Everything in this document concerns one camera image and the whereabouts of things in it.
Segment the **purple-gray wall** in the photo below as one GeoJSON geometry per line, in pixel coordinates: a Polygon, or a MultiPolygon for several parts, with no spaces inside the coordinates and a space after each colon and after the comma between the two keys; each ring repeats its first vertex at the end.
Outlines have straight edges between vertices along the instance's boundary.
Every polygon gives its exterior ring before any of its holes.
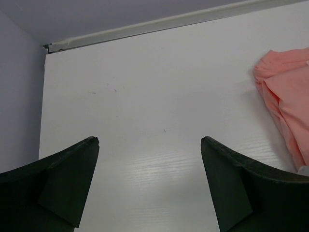
{"type": "Polygon", "coordinates": [[[39,157],[45,50],[0,11],[0,173],[39,157]]]}
{"type": "Polygon", "coordinates": [[[42,45],[244,0],[0,0],[42,45]]]}

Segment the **pink cloth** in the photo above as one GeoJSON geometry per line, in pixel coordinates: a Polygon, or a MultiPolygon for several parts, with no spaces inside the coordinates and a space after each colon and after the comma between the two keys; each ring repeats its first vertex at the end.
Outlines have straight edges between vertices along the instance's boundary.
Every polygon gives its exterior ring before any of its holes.
{"type": "Polygon", "coordinates": [[[309,166],[309,48],[270,50],[254,68],[256,86],[295,166],[309,166]]]}

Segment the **black plastic part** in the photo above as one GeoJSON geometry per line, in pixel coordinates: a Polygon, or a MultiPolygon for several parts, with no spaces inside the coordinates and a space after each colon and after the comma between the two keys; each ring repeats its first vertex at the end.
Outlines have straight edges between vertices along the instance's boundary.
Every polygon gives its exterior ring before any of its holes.
{"type": "Polygon", "coordinates": [[[72,232],[79,227],[98,159],[89,137],[0,174],[0,231],[72,232]]]}
{"type": "Polygon", "coordinates": [[[309,232],[309,177],[205,137],[203,163],[221,232],[309,232]]]}

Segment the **white table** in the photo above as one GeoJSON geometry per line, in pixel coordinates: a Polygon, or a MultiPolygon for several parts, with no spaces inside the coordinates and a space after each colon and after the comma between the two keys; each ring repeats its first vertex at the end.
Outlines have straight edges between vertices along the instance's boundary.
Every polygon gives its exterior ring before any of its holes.
{"type": "Polygon", "coordinates": [[[77,232],[218,232],[209,135],[294,171],[253,81],[269,49],[309,45],[309,2],[47,56],[40,158],[88,136],[100,154],[77,232]]]}

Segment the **baseboard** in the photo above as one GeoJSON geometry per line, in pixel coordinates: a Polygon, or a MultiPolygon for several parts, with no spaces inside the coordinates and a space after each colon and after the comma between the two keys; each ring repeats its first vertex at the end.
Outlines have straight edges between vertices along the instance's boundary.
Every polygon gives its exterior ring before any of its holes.
{"type": "Polygon", "coordinates": [[[145,23],[130,25],[127,27],[101,31],[85,36],[65,39],[49,45],[49,53],[73,49],[77,47],[98,44],[106,41],[125,37],[146,34],[154,31],[187,26],[195,23],[211,21],[249,12],[289,5],[306,0],[247,0],[239,3],[209,8],[173,17],[162,18],[145,23]]]}

